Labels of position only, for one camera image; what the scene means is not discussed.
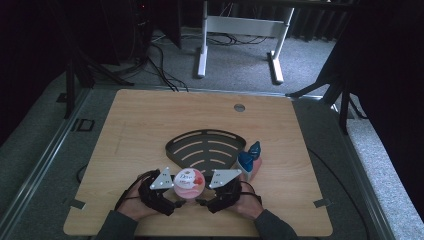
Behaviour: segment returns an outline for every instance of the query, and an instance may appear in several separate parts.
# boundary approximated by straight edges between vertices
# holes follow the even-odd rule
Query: white triangular marker
[[[166,167],[155,179],[152,185],[150,185],[150,189],[169,189],[173,186],[174,183],[172,182],[171,175],[169,174],[169,167]]]
[[[222,187],[241,174],[240,169],[215,169],[213,172],[210,188]]]

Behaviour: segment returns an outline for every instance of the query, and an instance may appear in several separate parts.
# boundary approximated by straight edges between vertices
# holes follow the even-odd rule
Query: black tape
[[[333,203],[330,201],[330,199],[324,198],[324,199],[315,201],[314,204],[316,208],[319,208],[319,207],[328,207],[332,205]]]
[[[79,201],[79,200],[76,200],[76,199],[74,199],[74,200],[72,200],[70,203],[69,203],[69,205],[71,206],[71,207],[74,207],[74,208],[78,208],[78,209],[84,209],[84,207],[85,207],[85,202],[81,202],[81,201]]]
[[[94,123],[95,123],[94,120],[81,119],[76,131],[91,132],[93,130]]]

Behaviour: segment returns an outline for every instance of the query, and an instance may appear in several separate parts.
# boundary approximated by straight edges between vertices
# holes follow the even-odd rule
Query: white table leg
[[[283,27],[283,29],[281,29],[281,35],[278,38],[277,47],[275,48],[275,51],[271,51],[271,53],[270,53],[270,55],[271,55],[270,61],[271,61],[271,65],[273,67],[275,80],[279,83],[284,82],[283,73],[281,71],[281,66],[280,66],[279,56],[280,56],[280,53],[281,53],[281,48],[283,47],[284,39],[286,38],[287,31],[288,31],[289,26],[290,26],[290,20],[293,16],[293,11],[294,11],[294,8],[291,8],[289,15],[286,17],[286,19],[284,19],[284,27]]]
[[[203,2],[203,22],[202,22],[202,47],[200,49],[199,68],[197,75],[199,78],[205,77],[206,74],[206,59],[208,57],[208,46],[206,45],[206,38],[208,34],[208,2]]]

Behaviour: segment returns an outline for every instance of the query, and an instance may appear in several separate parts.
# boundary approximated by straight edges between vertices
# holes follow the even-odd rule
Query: sleeve
[[[116,211],[110,211],[96,240],[133,240],[138,222]]]
[[[286,222],[265,209],[254,221],[259,236],[263,240],[294,240],[296,232]]]

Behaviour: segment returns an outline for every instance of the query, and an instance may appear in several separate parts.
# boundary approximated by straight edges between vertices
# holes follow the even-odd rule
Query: blue object
[[[255,144],[253,144],[248,153],[253,157],[253,160],[256,160],[261,155],[261,144],[259,141],[256,141]]]
[[[244,151],[240,152],[237,161],[246,172],[251,172],[253,170],[253,156],[249,153]]]

